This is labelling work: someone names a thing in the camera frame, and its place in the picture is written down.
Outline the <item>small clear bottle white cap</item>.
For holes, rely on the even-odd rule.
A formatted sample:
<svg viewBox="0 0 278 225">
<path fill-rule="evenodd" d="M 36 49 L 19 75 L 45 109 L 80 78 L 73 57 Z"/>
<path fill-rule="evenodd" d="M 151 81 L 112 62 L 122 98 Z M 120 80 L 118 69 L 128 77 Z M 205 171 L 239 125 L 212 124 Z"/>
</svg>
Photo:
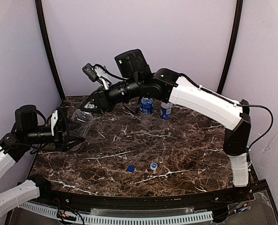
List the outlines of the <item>small clear bottle white cap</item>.
<svg viewBox="0 0 278 225">
<path fill-rule="evenodd" d="M 90 112 L 75 110 L 69 122 L 70 136 L 86 138 L 88 131 L 93 123 L 93 115 Z"/>
</svg>

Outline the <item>Pocari Sweat bottle blue label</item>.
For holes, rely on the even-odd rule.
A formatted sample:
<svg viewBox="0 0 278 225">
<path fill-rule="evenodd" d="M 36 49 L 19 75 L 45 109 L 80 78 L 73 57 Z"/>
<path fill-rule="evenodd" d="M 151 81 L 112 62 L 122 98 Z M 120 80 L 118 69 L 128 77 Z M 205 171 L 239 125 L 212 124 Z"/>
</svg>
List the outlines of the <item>Pocari Sweat bottle blue label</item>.
<svg viewBox="0 0 278 225">
<path fill-rule="evenodd" d="M 150 127 L 154 113 L 154 101 L 152 98 L 142 98 L 140 102 L 141 125 Z"/>
</svg>

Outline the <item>Pepsi bottle blue label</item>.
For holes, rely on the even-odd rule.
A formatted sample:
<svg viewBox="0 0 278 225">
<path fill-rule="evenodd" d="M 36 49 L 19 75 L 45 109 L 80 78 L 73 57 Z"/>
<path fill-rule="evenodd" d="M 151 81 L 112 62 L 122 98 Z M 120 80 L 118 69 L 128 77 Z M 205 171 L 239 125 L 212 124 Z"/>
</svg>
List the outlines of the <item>Pepsi bottle blue label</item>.
<svg viewBox="0 0 278 225">
<path fill-rule="evenodd" d="M 173 104 L 170 102 L 168 102 L 168 103 L 161 102 L 161 105 L 160 105 L 161 120 L 163 120 L 164 122 L 170 120 L 171 114 L 172 114 L 172 107 L 173 107 Z"/>
</svg>

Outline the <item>blue Pepsi bottle cap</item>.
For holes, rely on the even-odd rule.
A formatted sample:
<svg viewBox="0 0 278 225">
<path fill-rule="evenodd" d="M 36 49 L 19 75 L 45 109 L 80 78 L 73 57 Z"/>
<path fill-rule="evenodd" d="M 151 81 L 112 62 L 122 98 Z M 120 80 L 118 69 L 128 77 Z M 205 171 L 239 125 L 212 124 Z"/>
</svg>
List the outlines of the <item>blue Pepsi bottle cap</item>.
<svg viewBox="0 0 278 225">
<path fill-rule="evenodd" d="M 135 171 L 135 166 L 134 165 L 129 165 L 127 168 L 129 173 L 133 173 Z"/>
</svg>

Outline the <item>white blue bottle cap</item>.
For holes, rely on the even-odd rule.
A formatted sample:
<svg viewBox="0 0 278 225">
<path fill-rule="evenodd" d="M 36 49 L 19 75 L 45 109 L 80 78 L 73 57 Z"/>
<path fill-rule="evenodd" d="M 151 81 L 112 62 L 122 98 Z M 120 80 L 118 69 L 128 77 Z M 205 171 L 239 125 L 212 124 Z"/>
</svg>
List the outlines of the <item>white blue bottle cap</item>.
<svg viewBox="0 0 278 225">
<path fill-rule="evenodd" d="M 157 167 L 158 167 L 157 163 L 151 163 L 151 165 L 150 165 L 150 168 L 151 168 L 152 170 L 156 170 Z"/>
</svg>

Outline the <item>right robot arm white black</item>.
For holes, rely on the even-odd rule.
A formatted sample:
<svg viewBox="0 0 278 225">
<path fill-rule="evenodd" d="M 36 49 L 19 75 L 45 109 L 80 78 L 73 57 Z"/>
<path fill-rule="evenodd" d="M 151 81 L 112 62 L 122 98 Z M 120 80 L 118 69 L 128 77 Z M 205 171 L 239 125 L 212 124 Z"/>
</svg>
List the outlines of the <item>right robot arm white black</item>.
<svg viewBox="0 0 278 225">
<path fill-rule="evenodd" d="M 110 84 L 103 79 L 102 86 L 82 103 L 82 111 L 104 114 L 118 103 L 146 97 L 201 113 L 225 127 L 223 151 L 230 158 L 233 185 L 248 185 L 247 143 L 251 130 L 248 101 L 226 98 L 196 84 L 187 75 L 167 68 L 153 73 L 139 49 L 124 52 L 114 59 L 122 75 L 120 82 Z"/>
</svg>

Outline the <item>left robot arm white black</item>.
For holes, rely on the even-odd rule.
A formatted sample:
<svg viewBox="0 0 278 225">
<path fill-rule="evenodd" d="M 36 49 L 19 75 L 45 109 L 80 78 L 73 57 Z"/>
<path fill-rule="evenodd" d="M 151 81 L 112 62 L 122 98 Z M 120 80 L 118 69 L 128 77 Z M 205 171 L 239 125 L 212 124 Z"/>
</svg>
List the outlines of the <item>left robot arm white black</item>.
<svg viewBox="0 0 278 225">
<path fill-rule="evenodd" d="M 50 118 L 42 117 L 44 123 L 38 124 L 38 116 L 43 114 L 35 105 L 24 105 L 15 111 L 12 130 L 0 140 L 0 179 L 24 156 L 31 151 L 52 152 L 43 146 L 54 144 L 54 152 L 66 152 L 84 142 L 83 137 L 71 136 L 64 112 L 57 108 Z M 0 193 L 0 218 L 12 209 L 39 197 L 49 197 L 51 183 L 40 175 L 34 175 L 20 185 Z"/>
</svg>

